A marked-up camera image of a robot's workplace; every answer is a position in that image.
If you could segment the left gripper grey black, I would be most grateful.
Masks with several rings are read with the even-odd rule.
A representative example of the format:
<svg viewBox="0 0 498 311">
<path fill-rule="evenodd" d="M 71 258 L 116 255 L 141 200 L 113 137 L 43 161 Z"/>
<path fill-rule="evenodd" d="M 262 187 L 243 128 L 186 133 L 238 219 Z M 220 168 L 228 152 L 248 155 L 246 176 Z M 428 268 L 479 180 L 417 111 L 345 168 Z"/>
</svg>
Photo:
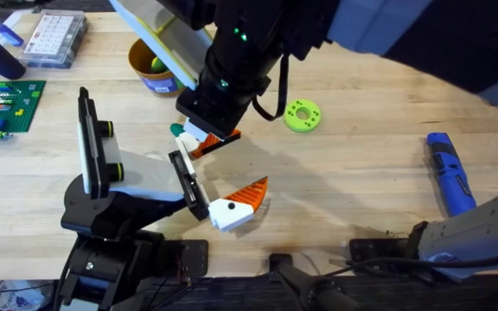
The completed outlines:
<svg viewBox="0 0 498 311">
<path fill-rule="evenodd" d="M 201 157 L 201 142 L 188 132 L 179 134 L 175 140 L 179 150 L 170 152 L 168 160 L 120 149 L 124 179 L 112 182 L 110 190 L 147 200 L 180 201 L 198 220 L 209 216 L 221 232 L 229 232 L 253 219 L 264 201 L 268 177 L 208 204 L 191 162 Z"/>
</svg>

